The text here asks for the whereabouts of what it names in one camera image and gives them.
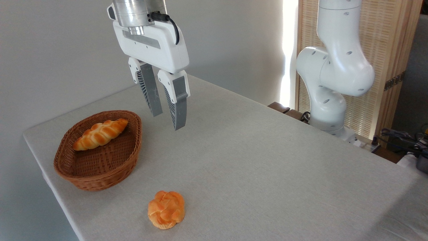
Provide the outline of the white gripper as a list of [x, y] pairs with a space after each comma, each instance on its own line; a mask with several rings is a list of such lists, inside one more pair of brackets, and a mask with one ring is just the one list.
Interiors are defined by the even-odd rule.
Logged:
[[122, 51], [130, 56], [128, 64], [133, 81], [139, 84], [153, 116], [162, 114], [162, 104], [152, 66], [163, 84], [175, 130], [186, 125], [187, 98], [191, 96], [188, 75], [189, 55], [180, 28], [179, 43], [170, 22], [155, 21], [144, 27], [143, 35], [132, 35], [128, 28], [113, 21], [113, 27]]

